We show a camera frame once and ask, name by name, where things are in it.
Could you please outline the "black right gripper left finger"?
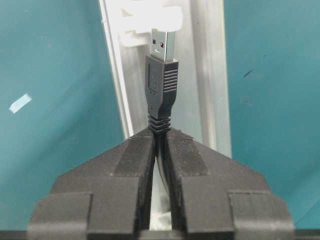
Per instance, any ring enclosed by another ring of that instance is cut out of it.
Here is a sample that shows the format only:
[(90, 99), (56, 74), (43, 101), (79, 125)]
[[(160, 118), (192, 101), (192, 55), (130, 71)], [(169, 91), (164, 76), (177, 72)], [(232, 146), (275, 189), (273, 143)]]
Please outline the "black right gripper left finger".
[(58, 176), (30, 240), (133, 240), (150, 227), (155, 139), (149, 129)]

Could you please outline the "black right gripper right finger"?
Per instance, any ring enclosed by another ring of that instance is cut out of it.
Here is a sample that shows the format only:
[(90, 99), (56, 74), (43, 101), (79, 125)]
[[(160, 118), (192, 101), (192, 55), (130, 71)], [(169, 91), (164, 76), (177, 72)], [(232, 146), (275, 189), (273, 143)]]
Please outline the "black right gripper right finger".
[(292, 240), (287, 204), (264, 176), (172, 129), (165, 140), (172, 227), (188, 240)]

